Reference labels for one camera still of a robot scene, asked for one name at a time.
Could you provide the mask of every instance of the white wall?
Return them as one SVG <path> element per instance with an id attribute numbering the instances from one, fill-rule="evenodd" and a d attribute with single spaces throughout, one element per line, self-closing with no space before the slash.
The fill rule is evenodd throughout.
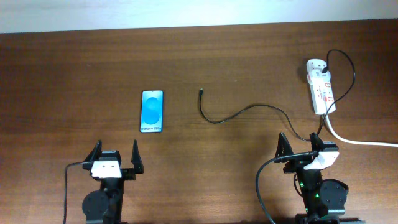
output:
<path id="1" fill-rule="evenodd" d="M 0 32 L 396 17 L 397 0 L 0 0 Z"/>

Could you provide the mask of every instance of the blue phone wallpaper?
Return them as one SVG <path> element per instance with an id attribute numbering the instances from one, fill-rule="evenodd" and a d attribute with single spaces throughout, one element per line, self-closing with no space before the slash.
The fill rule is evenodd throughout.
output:
<path id="1" fill-rule="evenodd" d="M 142 92 L 141 126 L 142 133 L 162 132 L 163 91 Z"/>

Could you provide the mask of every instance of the black cable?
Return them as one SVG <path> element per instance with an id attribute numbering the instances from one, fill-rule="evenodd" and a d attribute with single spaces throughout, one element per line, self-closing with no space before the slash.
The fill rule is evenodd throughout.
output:
<path id="1" fill-rule="evenodd" d="M 262 201 L 261 195 L 260 195 L 260 190 L 259 190 L 259 176 L 261 171 L 263 170 L 263 168 L 270 164 L 271 162 L 274 161 L 278 161 L 281 159 L 291 159 L 291 158 L 295 158 L 295 157 L 299 157 L 299 156 L 316 156 L 318 154 L 317 151 L 312 151 L 312 152 L 303 152 L 303 153 L 297 153 L 297 154 L 293 154 L 293 155 L 287 155 L 287 156 L 279 156 L 279 157 L 275 157 L 272 158 L 270 160 L 268 160 L 266 163 L 264 163 L 260 169 L 257 171 L 257 175 L 256 175 L 256 192 L 257 192 L 257 197 L 260 201 L 260 205 L 262 207 L 262 210 L 264 211 L 264 213 L 266 214 L 267 218 L 269 219 L 269 221 L 272 224 L 275 224 L 275 221 L 272 219 L 271 215 L 269 214 L 268 210 L 266 209 L 266 206 L 264 205 L 264 202 Z"/>
<path id="2" fill-rule="evenodd" d="M 251 105 L 249 105 L 249 106 L 243 108 L 242 110 L 238 111 L 237 113 L 235 113 L 234 115 L 232 115 L 232 116 L 230 116 L 230 117 L 227 117 L 227 118 L 222 119 L 222 120 L 220 120 L 220 121 L 211 121 L 211 120 L 209 120 L 209 119 L 205 116 L 205 114 L 203 113 L 203 110 L 202 110 L 202 108 L 201 108 L 201 97 L 202 97 L 202 95 L 203 95 L 203 89 L 200 89 L 200 91 L 199 91 L 199 109 L 200 109 L 200 113 L 201 113 L 201 115 L 203 116 L 203 118 L 204 118 L 207 122 L 209 122 L 209 123 L 211 123 L 211 124 L 222 124 L 222 123 L 224 123 L 224 122 L 227 122 L 227 121 L 229 121 L 229 120 L 235 118 L 237 115 L 239 115 L 239 114 L 245 112 L 246 110 L 248 110 L 248 109 L 250 109 L 250 108 L 254 108 L 254 107 L 258 107 L 258 106 L 265 106 L 265 107 L 272 108 L 272 109 L 275 109 L 275 110 L 277 110 L 277 111 L 280 111 L 282 114 L 284 114 L 285 117 L 286 117 L 286 119 L 287 119 L 287 122 L 289 123 L 290 128 L 291 128 L 292 131 L 293 131 L 293 133 L 294 133 L 299 139 L 301 139 L 301 140 L 303 140 L 303 141 L 310 141 L 310 140 L 308 140 L 308 139 L 304 139 L 303 137 L 299 136 L 299 134 L 297 134 L 296 130 L 293 128 L 292 123 L 290 122 L 290 119 L 289 119 L 289 117 L 287 116 L 287 114 L 285 113 L 285 111 L 283 111 L 282 109 L 280 109 L 280 108 L 278 108 L 278 107 L 276 107 L 276 106 L 272 106 L 272 105 L 259 104 L 259 103 L 251 104 Z"/>
<path id="3" fill-rule="evenodd" d="M 65 167 L 65 197 L 63 199 L 63 224 L 67 222 L 67 190 L 68 190 L 68 168 L 71 166 L 89 164 L 91 162 L 74 162 Z"/>
<path id="4" fill-rule="evenodd" d="M 354 73 L 354 74 L 353 74 L 353 82 L 352 82 L 351 86 L 348 88 L 348 90 L 346 91 L 346 93 L 344 93 L 343 96 L 339 97 L 337 100 L 335 100 L 335 101 L 329 106 L 328 110 L 326 111 L 325 115 L 323 116 L 323 119 L 322 119 L 321 124 L 319 125 L 318 131 L 317 131 L 317 135 L 318 135 L 318 136 L 319 136 L 319 133 L 321 133 L 321 130 L 322 130 L 323 125 L 325 124 L 325 119 L 326 119 L 326 116 L 327 116 L 328 113 L 329 113 L 330 108 L 331 108 L 335 103 L 337 103 L 339 100 L 343 99 L 343 98 L 348 94 L 348 92 L 353 88 L 353 86 L 354 86 L 354 84 L 355 84 L 356 72 L 355 72 L 354 63 L 353 63 L 353 61 L 350 59 L 350 57 L 348 56 L 348 54 L 347 54 L 346 52 L 342 51 L 342 50 L 331 49 L 331 50 L 328 51 L 328 54 L 326 55 L 326 67 L 322 70 L 322 73 L 326 73 L 327 71 L 329 71 L 329 54 L 330 54 L 330 52 L 333 52 L 333 51 L 337 51 L 337 52 L 342 53 L 342 54 L 348 59 L 349 63 L 351 64 L 351 67 L 353 68 L 353 73 Z"/>
<path id="5" fill-rule="evenodd" d="M 293 185 L 294 185 L 294 189 L 296 189 L 296 192 L 298 193 L 298 195 L 300 196 L 300 197 L 303 197 L 303 195 L 300 193 L 300 191 L 299 191 L 299 188 L 297 188 L 297 185 L 296 185 L 296 181 L 298 181 L 298 179 L 296 179 L 296 176 L 297 176 L 297 174 L 294 174 L 294 176 L 293 176 Z"/>

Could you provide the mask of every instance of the robotic arm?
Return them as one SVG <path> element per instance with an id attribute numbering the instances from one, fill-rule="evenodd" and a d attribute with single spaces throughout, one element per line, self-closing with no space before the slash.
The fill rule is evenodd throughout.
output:
<path id="1" fill-rule="evenodd" d="M 322 141 L 315 133 L 310 135 L 313 155 L 275 160 L 286 163 L 285 174 L 296 173 L 301 196 L 307 214 L 296 215 L 296 224 L 343 224 L 364 223 L 358 219 L 339 220 L 344 215 L 348 186 L 339 180 L 322 180 L 321 170 L 331 166 L 338 157 L 338 147 L 334 142 Z M 275 158 L 293 155 L 293 150 L 284 133 L 279 134 Z"/>
<path id="2" fill-rule="evenodd" d="M 137 141 L 134 140 L 131 162 L 133 168 L 122 169 L 119 151 L 102 151 L 98 141 L 86 157 L 83 168 L 92 178 L 101 182 L 99 190 L 89 193 L 83 200 L 83 212 L 87 224 L 114 224 L 121 222 L 124 181 L 135 180 L 136 174 L 144 173 Z"/>

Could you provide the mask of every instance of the white power strip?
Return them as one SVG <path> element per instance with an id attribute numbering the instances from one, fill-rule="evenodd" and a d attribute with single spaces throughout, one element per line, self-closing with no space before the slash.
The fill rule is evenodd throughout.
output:
<path id="1" fill-rule="evenodd" d="M 322 73 L 326 62 L 320 59 L 311 59 L 307 62 L 307 80 L 310 84 L 313 110 L 317 115 L 323 115 L 335 101 L 330 84 L 330 72 Z M 336 110 L 335 104 L 328 114 Z"/>
<path id="2" fill-rule="evenodd" d="M 326 62 L 323 60 L 320 60 L 320 59 L 311 59 L 307 62 L 307 72 L 308 72 L 307 80 L 308 80 L 308 83 L 310 84 L 310 88 L 311 88 L 313 110 L 314 110 L 315 114 L 317 114 L 317 115 L 325 115 L 328 108 L 335 101 L 335 98 L 333 97 L 333 92 L 331 90 L 330 72 L 327 71 L 325 73 L 322 73 L 322 70 L 326 66 L 327 66 Z M 335 105 L 336 104 L 333 104 L 333 106 L 331 106 L 331 108 L 329 109 L 329 112 L 325 118 L 326 124 L 327 124 L 330 132 L 332 133 L 332 135 L 334 135 L 334 137 L 336 137 L 340 141 L 351 143 L 351 144 L 360 144 L 360 145 L 368 145 L 368 146 L 398 147 L 398 144 L 393 144 L 393 143 L 352 141 L 352 140 L 347 140 L 345 138 L 340 137 L 335 132 L 335 130 L 333 130 L 333 128 L 331 127 L 331 123 L 330 123 L 330 120 L 328 117 L 328 115 L 330 113 L 332 113 L 336 110 Z"/>

